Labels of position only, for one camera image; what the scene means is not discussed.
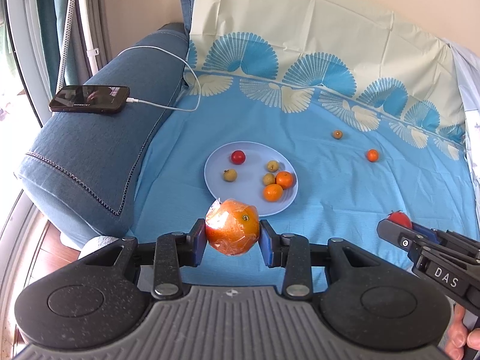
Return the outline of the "person's right hand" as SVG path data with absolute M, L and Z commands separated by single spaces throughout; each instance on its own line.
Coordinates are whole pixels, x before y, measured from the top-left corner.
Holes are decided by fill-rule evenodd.
M 464 355 L 464 347 L 467 345 L 472 350 L 479 351 L 480 332 L 476 328 L 468 331 L 463 324 L 465 308 L 456 304 L 453 309 L 453 320 L 448 328 L 448 340 L 444 352 L 452 360 L 461 360 Z

